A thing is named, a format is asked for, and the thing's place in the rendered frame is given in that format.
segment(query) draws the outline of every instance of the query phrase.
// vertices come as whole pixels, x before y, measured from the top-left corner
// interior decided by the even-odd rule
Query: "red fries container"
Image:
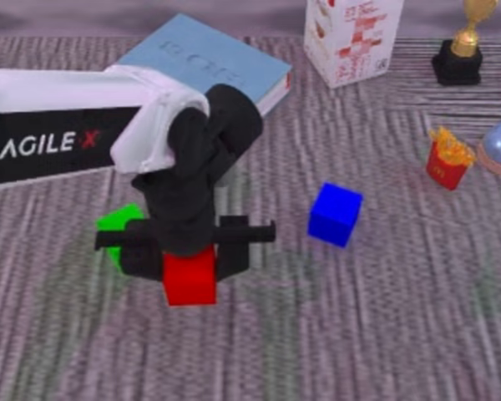
[[[427,173],[444,188],[455,190],[468,169],[467,165],[450,165],[438,154],[438,143],[433,141],[427,161]]]

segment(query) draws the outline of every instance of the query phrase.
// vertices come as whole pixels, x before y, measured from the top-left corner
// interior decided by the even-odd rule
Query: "gray wood grain surface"
[[[0,68],[100,70],[137,41],[0,38]],[[501,41],[475,88],[438,87],[438,41],[402,40],[389,74],[334,91],[299,38],[251,42],[293,90],[218,204],[276,219],[277,243],[217,306],[168,308],[93,251],[95,220],[142,202],[129,177],[0,190],[0,401],[501,401],[501,178],[449,192],[423,169],[429,128],[476,145],[501,120]],[[365,196],[346,249],[306,235],[324,181]]]

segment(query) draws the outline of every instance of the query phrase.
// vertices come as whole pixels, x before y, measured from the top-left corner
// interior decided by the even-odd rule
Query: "black trophy base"
[[[440,53],[433,57],[433,68],[438,83],[443,86],[478,85],[483,54],[477,48],[471,57],[459,57],[451,51],[452,40],[444,40]]]

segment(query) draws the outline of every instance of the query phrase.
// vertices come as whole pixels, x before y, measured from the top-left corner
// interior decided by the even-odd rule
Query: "toy block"
[[[100,217],[97,220],[96,224],[99,231],[124,231],[126,224],[128,224],[130,220],[143,218],[144,214],[141,208],[135,203],[131,203],[129,205],[121,207],[116,211],[112,211],[105,216]],[[106,252],[108,252],[111,261],[117,267],[119,272],[124,273],[119,261],[121,247],[111,246],[110,248],[106,249]]]
[[[165,254],[163,284],[172,307],[216,304],[215,247],[190,257]]]
[[[363,195],[325,183],[310,212],[308,235],[345,247],[357,223]]]

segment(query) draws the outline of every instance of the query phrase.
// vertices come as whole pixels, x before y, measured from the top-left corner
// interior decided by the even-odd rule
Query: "book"
[[[201,93],[215,84],[231,85],[252,99],[262,116],[291,86],[288,63],[184,14],[132,48],[119,65],[156,69]]]

